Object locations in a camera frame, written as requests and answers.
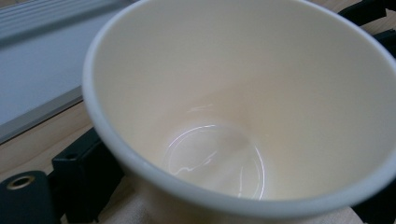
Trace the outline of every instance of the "white paper cup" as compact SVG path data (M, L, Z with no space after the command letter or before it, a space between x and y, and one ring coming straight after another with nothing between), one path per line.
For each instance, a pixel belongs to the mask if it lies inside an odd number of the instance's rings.
M305 1L148 0L93 40L83 95L154 219L310 217L396 173L396 66Z

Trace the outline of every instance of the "cup rim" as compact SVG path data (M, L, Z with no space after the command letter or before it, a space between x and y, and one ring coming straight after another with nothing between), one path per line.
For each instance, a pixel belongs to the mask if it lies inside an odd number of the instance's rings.
M309 217L359 203L379 192L396 176L396 142L388 158L361 181L326 195L285 201L255 201L201 189L166 173L146 161L122 140L106 119L93 84L94 74L92 68L95 63L96 52L112 26L124 19L127 14L138 10L141 6L152 1L141 0L133 3L108 21L92 41L83 67L82 93L87 112L90 115L95 130L106 145L108 145L113 155L126 168L140 175L148 182L153 183L157 188L186 202L227 214L270 219ZM297 0L295 2L311 7L312 10L326 15L329 20L337 20L343 23L351 31L355 32L356 36L359 35L364 38L368 44L374 46L375 50L378 50L396 76L396 62L393 57L361 28L330 10L313 3L304 0Z

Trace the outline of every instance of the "wooden table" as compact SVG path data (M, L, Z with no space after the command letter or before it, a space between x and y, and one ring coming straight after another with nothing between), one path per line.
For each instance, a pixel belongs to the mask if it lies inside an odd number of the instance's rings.
M338 12L359 1L312 0L311 2ZM388 11L386 18L371 22L362 28L370 34L376 34L393 28L393 24L396 24L396 14ZM31 170L41 170L48 174L52 170L50 160L91 127L92 123L84 104L79 103L5 142L0 146L0 181ZM99 219L101 223L150 223L139 197L134 194L127 181L121 181ZM360 224L361 221L351 209L345 209L309 223Z

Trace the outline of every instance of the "cylindrical hole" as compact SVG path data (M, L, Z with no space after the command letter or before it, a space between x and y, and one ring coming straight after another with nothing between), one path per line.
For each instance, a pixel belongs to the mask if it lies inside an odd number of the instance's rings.
M7 185L8 189L22 189L28 185L30 185L33 181L35 181L35 177L32 175L25 175L19 178L14 179L9 182Z
M75 160L77 158L77 156L78 156L77 153L70 153L70 154L66 155L66 158L71 161L71 160Z

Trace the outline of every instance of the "white surface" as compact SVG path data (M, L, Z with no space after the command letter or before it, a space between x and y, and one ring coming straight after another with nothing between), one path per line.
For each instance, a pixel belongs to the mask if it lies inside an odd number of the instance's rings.
M81 99L88 46L129 4L36 0L0 9L0 142Z
M143 176L137 189L158 220L218 220L192 213L189 202L236 217L311 216L357 203L395 175L393 58L360 28L303 1L140 2L95 38L84 72L96 130ZM257 146L264 201L159 169L179 136L209 125L237 127ZM205 153L185 160L205 163ZM215 170L198 177L228 171Z

